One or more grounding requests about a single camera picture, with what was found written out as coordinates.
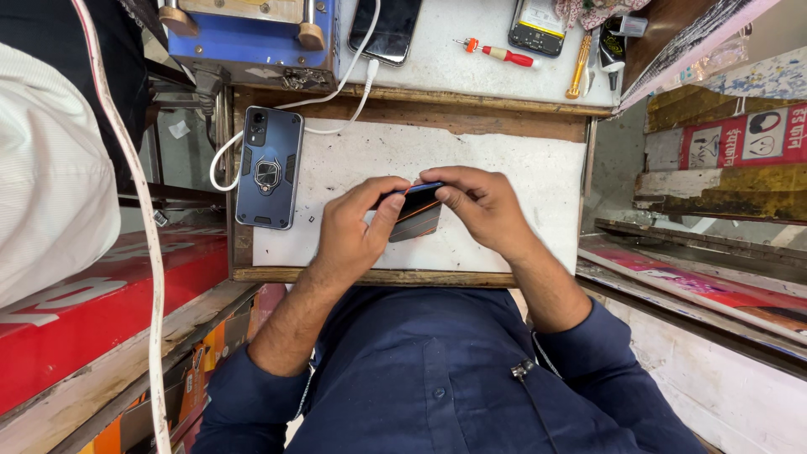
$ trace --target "smartphone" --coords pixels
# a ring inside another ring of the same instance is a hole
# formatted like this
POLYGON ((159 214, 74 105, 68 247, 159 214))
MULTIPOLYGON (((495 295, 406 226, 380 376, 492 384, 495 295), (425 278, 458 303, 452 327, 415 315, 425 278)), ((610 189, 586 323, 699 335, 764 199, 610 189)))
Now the smartphone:
POLYGON ((566 23, 555 14, 554 4, 554 0, 519 0, 510 23, 510 45, 557 58, 566 39, 566 23))
POLYGON ((434 196, 434 193, 443 185, 444 183, 441 182, 419 184, 405 191, 384 194, 378 199, 371 210, 378 209, 381 201, 390 195, 404 194, 406 196, 395 227, 390 233, 390 243, 422 237, 437 231, 443 203, 434 196))
MULTIPOLYGON (((385 0, 381 2, 378 22, 362 55, 392 66, 403 66, 409 55, 412 33, 422 0, 385 0)), ((374 0, 358 0, 356 15, 348 34, 348 48, 354 52, 362 45, 373 21, 374 0)))
POLYGON ((291 227, 303 129, 300 114, 259 106, 247 109, 236 221, 270 229, 291 227))

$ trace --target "white cloth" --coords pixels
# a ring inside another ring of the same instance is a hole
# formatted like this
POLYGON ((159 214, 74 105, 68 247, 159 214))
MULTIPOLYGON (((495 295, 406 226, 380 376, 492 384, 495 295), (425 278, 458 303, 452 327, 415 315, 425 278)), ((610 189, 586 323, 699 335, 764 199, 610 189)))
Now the white cloth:
POLYGON ((0 44, 0 307, 87 268, 119 231, 90 105, 53 67, 0 44))

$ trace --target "white charging cable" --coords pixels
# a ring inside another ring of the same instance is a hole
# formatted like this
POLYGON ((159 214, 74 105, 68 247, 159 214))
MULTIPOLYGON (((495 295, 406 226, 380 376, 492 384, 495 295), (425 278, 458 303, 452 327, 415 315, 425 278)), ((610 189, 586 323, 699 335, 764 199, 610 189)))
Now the white charging cable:
POLYGON ((367 102, 367 95, 370 94, 370 87, 373 85, 373 79, 375 78, 375 74, 378 73, 378 60, 371 59, 370 62, 367 63, 367 82, 364 82, 364 93, 362 93, 362 101, 358 104, 358 109, 356 109, 356 113, 350 117, 347 123, 342 125, 341 128, 338 129, 331 129, 330 131, 317 131, 316 129, 311 129, 309 127, 305 128, 305 132, 313 132, 314 134, 336 134, 337 132, 342 132, 345 128, 353 124, 356 121, 356 117, 358 114, 362 113, 362 109, 364 108, 364 103, 367 102))
MULTIPOLYGON (((375 0, 375 12, 373 13, 373 20, 370 22, 370 28, 367 29, 367 34, 364 36, 364 40, 362 40, 362 43, 358 46, 358 49, 356 50, 356 55, 354 55, 353 60, 350 61, 350 66, 348 66, 348 70, 345 73, 344 78, 342 78, 342 81, 339 82, 339 86, 337 87, 336 91, 334 91, 328 96, 325 96, 324 98, 306 99, 304 101, 298 101, 297 103, 283 104, 275 108, 282 110, 287 109, 289 107, 304 106, 306 104, 324 103, 325 101, 330 101, 331 99, 335 98, 336 95, 338 95, 339 92, 342 91, 342 87, 345 86, 345 83, 348 81, 350 74, 353 72, 353 67, 356 65, 358 59, 362 56, 362 51, 364 51, 364 48, 367 46, 367 42, 370 41, 370 36, 373 34, 373 31, 375 30, 375 24, 378 22, 378 13, 380 11, 381 11, 381 0, 375 0)), ((344 126, 342 126, 339 129, 333 129, 331 131, 317 131, 316 129, 311 128, 305 128, 305 131, 314 134, 336 134, 337 132, 341 132, 343 129, 350 126, 356 120, 358 115, 362 113, 364 103, 367 102, 367 95, 370 94, 370 86, 372 86, 373 79, 375 78, 375 75, 377 73, 378 73, 378 60, 371 59, 367 65, 367 80, 364 84, 364 93, 362 94, 362 100, 359 102, 358 109, 356 109, 356 112, 353 114, 353 117, 351 117, 350 120, 344 126)), ((224 144, 224 146, 221 147, 219 151, 215 152, 213 162, 210 163, 210 183, 213 185, 214 188, 218 189, 219 191, 224 192, 231 191, 232 189, 235 189, 236 186, 238 186, 238 180, 240 179, 240 172, 236 172, 236 176, 229 186, 221 186, 220 184, 218 184, 215 181, 215 164, 219 161, 219 159, 221 159, 221 156, 224 154, 224 152, 227 151, 233 144, 238 142, 238 140, 241 139, 243 136, 244 131, 243 130, 239 131, 235 136, 232 137, 232 139, 227 141, 227 143, 224 144)))
POLYGON ((154 221, 151 195, 148 193, 148 182, 140 166, 140 159, 126 126, 120 118, 115 103, 110 95, 107 74, 104 72, 101 59, 101 45, 98 43, 98 34, 95 32, 92 16, 87 10, 84 0, 73 0, 73 7, 82 22, 84 37, 87 42, 87 53, 90 57, 90 68, 93 73, 93 83, 98 99, 104 113, 109 119, 115 136, 126 157, 126 162, 132 170, 132 180, 137 189, 137 198, 140 200, 140 213, 145 224, 146 241, 148 242, 148 257, 151 260, 153 276, 153 303, 151 329, 148 333, 148 381, 151 385, 152 419, 154 421, 154 438, 157 452, 171 454, 171 439, 168 430, 168 421, 165 417, 165 390, 162 382, 162 315, 165 303, 165 275, 162 269, 162 254, 160 251, 160 238, 157 236, 157 223, 154 221))

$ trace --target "hand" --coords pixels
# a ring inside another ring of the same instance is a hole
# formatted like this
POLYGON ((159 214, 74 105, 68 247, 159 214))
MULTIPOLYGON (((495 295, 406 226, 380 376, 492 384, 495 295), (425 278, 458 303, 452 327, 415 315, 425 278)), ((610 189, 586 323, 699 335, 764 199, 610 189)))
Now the hand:
POLYGON ((474 240, 508 262, 524 259, 528 246, 539 242, 503 174, 453 166, 424 170, 420 179, 445 183, 435 196, 457 213, 474 240))
POLYGON ((411 184, 400 177, 367 179, 325 205, 320 247, 307 273, 318 284, 347 290, 369 270, 387 247, 404 196, 390 195, 378 206, 370 225, 367 210, 381 194, 402 191, 411 184))

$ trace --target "man's right hand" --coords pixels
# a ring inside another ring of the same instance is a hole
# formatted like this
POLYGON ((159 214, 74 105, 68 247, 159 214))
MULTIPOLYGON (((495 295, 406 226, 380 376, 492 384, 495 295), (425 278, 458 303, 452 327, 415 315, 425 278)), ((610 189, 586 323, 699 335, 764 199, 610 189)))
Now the man's right hand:
POLYGON ((436 167, 420 172, 426 183, 442 181, 435 196, 457 213, 470 235, 510 263, 528 258, 538 242, 516 193, 503 174, 464 166, 436 167))

